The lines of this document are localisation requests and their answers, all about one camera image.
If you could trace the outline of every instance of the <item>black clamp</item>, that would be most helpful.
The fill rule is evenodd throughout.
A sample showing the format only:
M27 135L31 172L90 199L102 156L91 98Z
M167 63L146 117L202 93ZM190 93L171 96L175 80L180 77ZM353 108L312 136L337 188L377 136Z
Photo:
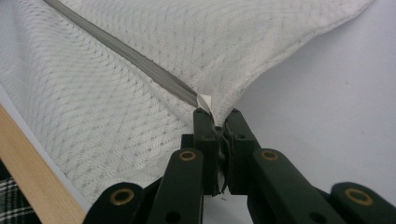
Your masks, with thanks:
M162 179L145 189L120 183L107 189L84 223L202 223L203 195L227 187L247 195L255 224L396 223L396 208L354 183L316 189L279 151L261 148L245 119L233 110L216 127L202 109L193 114L194 134L183 134Z

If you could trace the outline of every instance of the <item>white table surface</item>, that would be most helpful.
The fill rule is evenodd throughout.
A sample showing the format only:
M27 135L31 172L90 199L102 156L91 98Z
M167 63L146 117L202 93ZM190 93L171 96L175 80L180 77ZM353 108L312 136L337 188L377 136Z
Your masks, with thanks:
M375 1L264 73L236 107L261 146L283 152L313 186L355 182L393 205L395 11L396 1ZM252 223L246 207L229 194L208 200L204 223Z

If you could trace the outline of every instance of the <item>white fabric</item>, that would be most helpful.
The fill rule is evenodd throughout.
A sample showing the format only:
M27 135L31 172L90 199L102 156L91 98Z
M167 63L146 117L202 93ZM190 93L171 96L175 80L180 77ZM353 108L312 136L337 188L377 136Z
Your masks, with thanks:
M198 107L202 108L206 113L212 114L212 97L209 95L197 95Z
M62 2L211 96L221 124L257 76L372 0ZM1 84L89 201L163 174L194 108L43 1L1 1L0 33Z

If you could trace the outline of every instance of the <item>wooden edge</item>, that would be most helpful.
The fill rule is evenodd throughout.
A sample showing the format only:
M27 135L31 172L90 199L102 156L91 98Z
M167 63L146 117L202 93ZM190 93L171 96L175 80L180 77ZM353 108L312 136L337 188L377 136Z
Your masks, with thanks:
M0 105L0 157L42 223L82 223L85 213Z

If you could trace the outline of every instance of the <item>black and white checkered cloth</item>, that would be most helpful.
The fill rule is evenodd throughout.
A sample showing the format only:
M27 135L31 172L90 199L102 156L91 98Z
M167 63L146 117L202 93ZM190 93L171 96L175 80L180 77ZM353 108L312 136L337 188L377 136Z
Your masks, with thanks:
M0 223L40 223L35 211L26 201L17 183L9 176L7 170L2 170L4 166L1 166L3 164L0 165L0 173L3 173L3 178L0 178Z

